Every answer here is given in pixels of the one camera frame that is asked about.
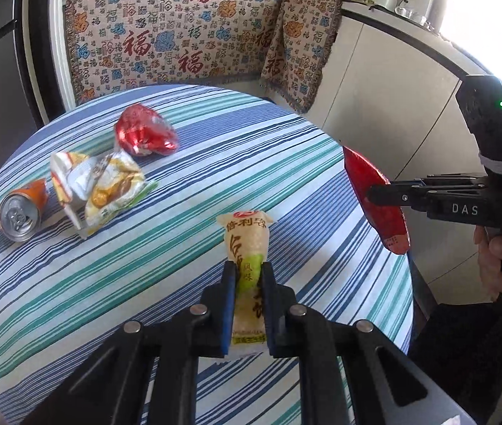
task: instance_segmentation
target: round table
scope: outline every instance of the round table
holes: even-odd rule
[[[49,177],[50,154],[99,154],[130,104],[158,110],[181,149],[137,159],[158,188],[83,241],[53,192],[43,229],[14,244],[0,232],[0,411],[17,424],[105,337],[129,319],[170,318],[219,280],[226,248],[216,216],[260,209],[277,280],[329,319],[373,321],[408,348],[406,257],[369,226],[342,149],[304,118],[210,86],[161,85],[91,101],[40,129],[0,170],[0,201]],[[197,423],[299,423],[294,359],[201,359]]]

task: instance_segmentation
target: snack wrapper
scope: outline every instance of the snack wrapper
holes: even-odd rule
[[[140,103],[128,106],[115,125],[118,146],[133,156],[170,155],[178,150],[178,135],[156,111]]]
[[[227,259],[235,262],[239,269],[229,357],[267,349],[263,299],[258,284],[261,264],[267,260],[269,252],[269,225],[272,222],[263,211],[218,216],[218,223],[225,227]]]
[[[58,152],[50,156],[58,202],[82,238],[87,238],[152,190],[141,168],[119,150],[105,156]],[[78,212],[84,209],[84,219]]]

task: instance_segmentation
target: cloth with chinese characters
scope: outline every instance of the cloth with chinese characters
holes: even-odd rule
[[[282,0],[66,0],[77,103],[153,83],[258,79]]]
[[[283,0],[261,77],[299,113],[314,103],[341,8],[341,0]]]

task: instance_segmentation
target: human hand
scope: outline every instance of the human hand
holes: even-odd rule
[[[488,241],[485,229],[475,227],[473,242],[479,245],[479,275],[491,300],[497,300],[502,292],[502,236],[497,236]]]

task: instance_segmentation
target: patterned cloth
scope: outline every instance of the patterned cloth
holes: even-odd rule
[[[23,244],[0,233],[0,410],[17,424],[120,324],[150,324],[219,280],[226,248],[216,216],[266,211],[280,283],[334,321],[372,320],[404,350],[412,323],[405,257],[369,226],[334,140],[294,113],[209,86],[161,85],[91,101],[40,129],[0,170],[0,201],[48,177],[50,153],[99,154],[141,101],[178,131],[181,149],[138,159],[159,187],[82,241],[52,197]],[[197,423],[300,423],[295,359],[202,359]]]
[[[258,79],[282,0],[66,0],[76,101],[151,83]]]
[[[341,9],[341,0],[283,1],[261,77],[299,113],[314,104]]]

